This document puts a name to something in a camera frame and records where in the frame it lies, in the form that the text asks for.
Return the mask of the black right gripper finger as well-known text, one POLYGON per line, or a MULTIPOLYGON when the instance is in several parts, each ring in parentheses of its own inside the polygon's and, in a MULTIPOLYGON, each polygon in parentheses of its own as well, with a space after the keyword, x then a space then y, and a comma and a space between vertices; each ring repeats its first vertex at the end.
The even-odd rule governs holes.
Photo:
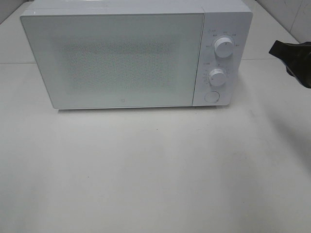
POLYGON ((276 40, 269 54, 278 58, 289 75, 305 88, 311 88, 311 43, 283 43, 276 40))

